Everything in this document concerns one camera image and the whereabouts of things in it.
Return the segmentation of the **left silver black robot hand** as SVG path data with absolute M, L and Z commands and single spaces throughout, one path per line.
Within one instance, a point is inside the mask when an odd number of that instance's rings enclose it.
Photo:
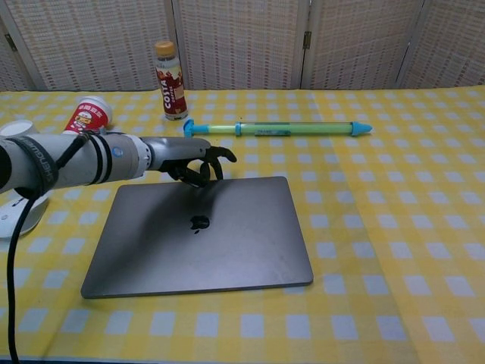
M 152 161 L 149 171 L 167 173 L 173 180 L 180 180 L 193 187 L 205 187 L 211 180 L 213 168 L 217 180 L 224 174 L 219 158 L 237 162 L 229 149 L 213 146 L 207 140 L 185 137 L 143 137 Z

